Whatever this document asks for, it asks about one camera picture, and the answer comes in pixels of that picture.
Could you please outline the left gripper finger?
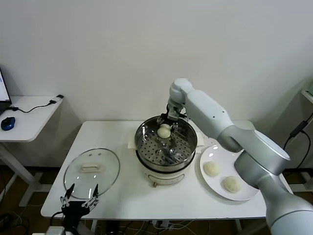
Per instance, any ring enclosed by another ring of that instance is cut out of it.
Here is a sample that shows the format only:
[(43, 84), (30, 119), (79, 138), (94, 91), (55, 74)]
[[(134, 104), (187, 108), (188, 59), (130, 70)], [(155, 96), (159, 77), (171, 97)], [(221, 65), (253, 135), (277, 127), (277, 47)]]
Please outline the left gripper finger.
[(61, 207), (69, 207), (69, 198), (71, 197), (73, 189), (74, 189), (74, 184), (72, 184), (71, 187), (66, 190), (66, 193), (64, 196), (60, 197)]
[(88, 199), (85, 203), (82, 204), (82, 207), (85, 208), (95, 208), (95, 206), (98, 204), (98, 184), (96, 185), (92, 197)]

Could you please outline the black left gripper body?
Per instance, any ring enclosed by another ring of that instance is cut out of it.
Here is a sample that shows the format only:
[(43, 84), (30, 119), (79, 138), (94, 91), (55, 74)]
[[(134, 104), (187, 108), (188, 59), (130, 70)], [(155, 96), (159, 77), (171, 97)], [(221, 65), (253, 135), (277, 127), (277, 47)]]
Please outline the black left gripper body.
[(70, 201), (62, 208), (64, 227), (77, 227), (81, 218), (94, 208), (94, 202)]

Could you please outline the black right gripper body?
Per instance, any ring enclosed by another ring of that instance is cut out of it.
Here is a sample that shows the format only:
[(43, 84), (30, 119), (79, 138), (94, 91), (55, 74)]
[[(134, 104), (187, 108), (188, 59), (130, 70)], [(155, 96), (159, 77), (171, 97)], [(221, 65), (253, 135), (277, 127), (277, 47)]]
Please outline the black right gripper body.
[(167, 104), (166, 113), (161, 114), (165, 122), (177, 122), (179, 119), (187, 118), (187, 115), (181, 113), (183, 105)]

